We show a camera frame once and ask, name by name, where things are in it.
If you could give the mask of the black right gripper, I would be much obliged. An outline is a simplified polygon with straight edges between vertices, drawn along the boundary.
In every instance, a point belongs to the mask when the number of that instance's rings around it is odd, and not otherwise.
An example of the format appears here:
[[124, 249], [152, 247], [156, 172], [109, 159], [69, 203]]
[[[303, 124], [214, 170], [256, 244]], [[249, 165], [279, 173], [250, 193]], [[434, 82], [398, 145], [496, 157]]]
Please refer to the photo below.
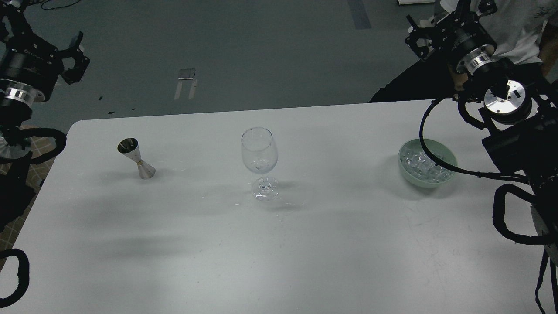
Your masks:
[[459, 0], [456, 12], [435, 23], [435, 17], [416, 22], [411, 15], [405, 44], [420, 60], [429, 60], [435, 50], [456, 73], [474, 73], [494, 60], [496, 42], [480, 24], [480, 17], [497, 12], [494, 0]]

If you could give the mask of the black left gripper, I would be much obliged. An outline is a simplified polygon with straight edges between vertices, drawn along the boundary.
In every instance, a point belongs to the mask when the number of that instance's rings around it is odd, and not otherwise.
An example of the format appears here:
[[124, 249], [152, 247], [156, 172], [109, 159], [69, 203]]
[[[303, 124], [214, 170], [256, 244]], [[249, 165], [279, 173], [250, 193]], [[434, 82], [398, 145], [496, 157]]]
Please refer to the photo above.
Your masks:
[[[80, 48], [83, 32], [79, 31], [68, 48], [58, 52], [56, 46], [33, 32], [22, 10], [2, 9], [1, 19], [4, 18], [8, 20], [11, 32], [8, 32], [2, 21], [1, 42], [6, 44], [6, 52], [1, 62], [1, 80], [34, 88], [38, 91], [36, 102], [50, 99], [60, 75], [67, 84], [82, 80], [91, 62]], [[74, 65], [64, 69], [64, 59], [72, 59]]]

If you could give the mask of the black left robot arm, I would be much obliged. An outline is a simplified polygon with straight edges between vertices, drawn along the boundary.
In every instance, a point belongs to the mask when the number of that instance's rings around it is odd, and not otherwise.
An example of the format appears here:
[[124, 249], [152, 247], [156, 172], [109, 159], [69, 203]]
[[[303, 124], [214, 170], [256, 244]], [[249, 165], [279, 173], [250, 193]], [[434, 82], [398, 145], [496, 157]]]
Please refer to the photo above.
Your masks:
[[36, 195], [27, 185], [28, 170], [57, 157], [66, 147], [66, 135], [53, 128], [22, 128], [34, 103], [50, 99], [59, 78], [79, 82], [90, 64], [80, 48], [78, 32], [70, 46], [60, 50], [36, 34], [24, 16], [29, 0], [1, 2], [1, 229], [24, 214]]

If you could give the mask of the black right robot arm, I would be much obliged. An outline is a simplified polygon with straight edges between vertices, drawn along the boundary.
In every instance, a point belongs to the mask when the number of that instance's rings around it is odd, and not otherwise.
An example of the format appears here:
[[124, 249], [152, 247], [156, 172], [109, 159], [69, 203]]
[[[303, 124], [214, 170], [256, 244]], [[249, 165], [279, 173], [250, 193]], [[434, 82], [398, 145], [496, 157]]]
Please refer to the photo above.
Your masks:
[[[544, 78], [531, 83], [511, 80], [513, 63], [494, 60], [497, 44], [482, 27], [480, 18], [494, 14], [497, 6], [483, 0], [477, 10], [460, 0], [456, 10], [425, 26], [411, 16], [407, 46], [424, 62], [444, 58], [457, 73], [466, 73], [464, 95], [458, 111], [466, 123], [490, 135], [482, 144], [498, 172], [474, 172], [442, 161], [427, 147], [424, 125], [441, 99], [431, 102], [420, 123], [423, 151], [437, 165], [456, 173], [505, 180], [494, 194], [493, 224], [504, 237], [518, 244], [542, 245], [543, 258], [536, 291], [550, 270], [552, 294], [557, 299], [557, 91]], [[513, 194], [531, 205], [536, 236], [516, 234], [505, 223], [506, 195]]]

